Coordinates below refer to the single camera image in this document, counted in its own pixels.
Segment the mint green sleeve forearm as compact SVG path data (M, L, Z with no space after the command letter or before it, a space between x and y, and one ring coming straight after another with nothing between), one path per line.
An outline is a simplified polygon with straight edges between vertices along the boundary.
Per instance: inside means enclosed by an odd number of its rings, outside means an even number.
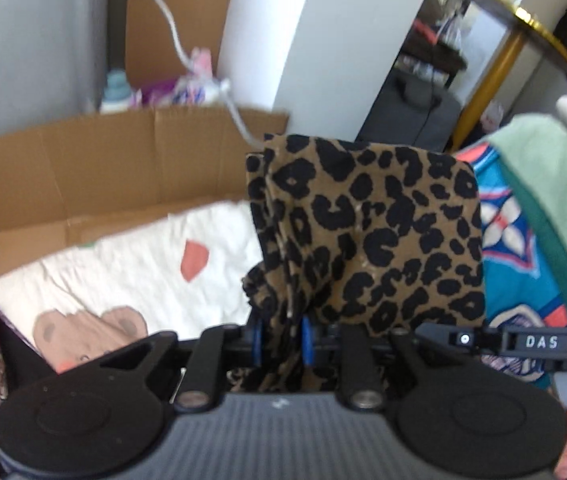
M567 302L567 96L556 112L515 116L489 145Z

